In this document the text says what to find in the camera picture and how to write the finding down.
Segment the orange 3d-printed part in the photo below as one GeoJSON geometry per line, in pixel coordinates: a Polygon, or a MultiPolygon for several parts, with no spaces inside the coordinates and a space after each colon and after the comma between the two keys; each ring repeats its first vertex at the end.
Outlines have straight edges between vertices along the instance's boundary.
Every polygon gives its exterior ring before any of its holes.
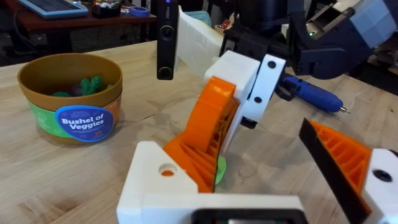
{"type": "Polygon", "coordinates": [[[338,131],[309,122],[357,197],[361,198],[372,150],[338,131]]]}
{"type": "Polygon", "coordinates": [[[199,192],[213,192],[217,158],[238,102],[235,86],[211,78],[202,91],[185,131],[164,151],[197,183],[199,192]]]}

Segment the brown bowl rim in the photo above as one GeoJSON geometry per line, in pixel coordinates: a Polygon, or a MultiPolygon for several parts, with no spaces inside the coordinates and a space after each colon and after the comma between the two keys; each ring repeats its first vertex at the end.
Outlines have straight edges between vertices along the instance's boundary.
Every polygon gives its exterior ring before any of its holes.
{"type": "Polygon", "coordinates": [[[35,60],[31,61],[31,62],[26,63],[26,64],[18,71],[17,78],[18,78],[18,83],[19,83],[22,87],[24,87],[25,90],[31,92],[32,94],[40,95],[40,96],[43,96],[43,97],[49,97],[49,98],[59,99],[59,100],[62,100],[62,99],[76,99],[76,100],[78,100],[78,99],[82,99],[82,98],[84,98],[84,97],[87,97],[87,98],[88,98],[88,97],[94,97],[94,96],[100,95],[100,94],[106,94],[108,91],[111,91],[114,87],[118,86],[118,85],[122,82],[123,73],[122,73],[122,70],[121,70],[120,66],[119,66],[116,62],[114,62],[114,61],[112,61],[112,60],[110,60],[110,59],[107,59],[107,58],[105,58],[105,57],[98,56],[98,55],[92,55],[92,54],[86,54],[86,53],[64,53],[64,54],[54,54],[54,55],[44,56],[44,57],[37,58],[37,59],[35,59],[35,60]],[[96,58],[100,58],[100,59],[107,60],[107,61],[111,62],[112,64],[114,64],[114,65],[118,68],[118,70],[119,70],[119,72],[120,72],[120,78],[119,78],[119,80],[118,80],[111,88],[107,88],[107,89],[105,89],[105,90],[103,90],[103,91],[101,91],[101,92],[99,92],[99,93],[94,93],[94,94],[87,95],[87,96],[66,96],[66,97],[50,96],[50,95],[46,95],[46,94],[43,94],[43,93],[38,93],[38,92],[36,92],[36,91],[33,91],[33,90],[31,90],[30,88],[27,88],[27,87],[23,84],[23,82],[21,81],[21,73],[22,73],[22,71],[23,71],[28,65],[30,65],[30,64],[32,64],[32,63],[34,63],[34,62],[38,62],[39,60],[45,60],[46,58],[49,58],[49,57],[57,57],[57,56],[60,56],[60,55],[69,55],[69,56],[73,56],[73,55],[85,55],[85,56],[96,57],[96,58]]]}

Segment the blue circular label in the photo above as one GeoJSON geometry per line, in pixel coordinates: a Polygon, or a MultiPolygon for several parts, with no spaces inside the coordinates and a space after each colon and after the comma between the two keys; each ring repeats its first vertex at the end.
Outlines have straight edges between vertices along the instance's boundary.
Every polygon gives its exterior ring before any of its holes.
{"type": "Polygon", "coordinates": [[[58,125],[73,138],[83,142],[104,139],[113,128],[113,115],[96,106],[64,106],[55,112],[58,125]]]}

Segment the wooden table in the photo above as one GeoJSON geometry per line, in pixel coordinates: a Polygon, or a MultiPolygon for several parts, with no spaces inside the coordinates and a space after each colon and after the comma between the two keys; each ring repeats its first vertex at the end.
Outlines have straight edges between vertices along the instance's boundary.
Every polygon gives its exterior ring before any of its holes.
{"type": "Polygon", "coordinates": [[[13,13],[18,12],[18,21],[23,28],[35,32],[45,32],[47,34],[47,42],[49,43],[52,53],[72,52],[70,31],[73,29],[120,24],[148,24],[156,21],[154,15],[137,17],[121,14],[118,17],[97,19],[93,17],[91,7],[88,7],[90,11],[86,17],[45,20],[32,11],[23,10],[24,7],[16,0],[3,1],[13,13]]]}
{"type": "MultiPolygon", "coordinates": [[[[107,140],[82,147],[50,142],[36,126],[16,75],[0,68],[0,223],[117,223],[116,204],[139,141],[164,145],[180,133],[202,88],[182,65],[171,82],[156,80],[155,42],[92,52],[124,73],[121,120],[107,140]]],[[[254,130],[240,127],[226,154],[217,192],[299,195],[310,223],[347,223],[298,138],[304,118],[369,147],[398,149],[398,97],[345,75],[307,81],[337,94],[351,114],[328,115],[273,96],[254,130]]]]}

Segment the blue tape roll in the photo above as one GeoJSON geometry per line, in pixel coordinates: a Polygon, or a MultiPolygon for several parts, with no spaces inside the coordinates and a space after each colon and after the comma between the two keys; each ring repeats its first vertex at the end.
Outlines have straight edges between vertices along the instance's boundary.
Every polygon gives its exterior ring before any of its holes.
{"type": "Polygon", "coordinates": [[[138,6],[130,7],[129,13],[130,15],[139,16],[139,17],[146,17],[150,15],[149,9],[138,6]]]}

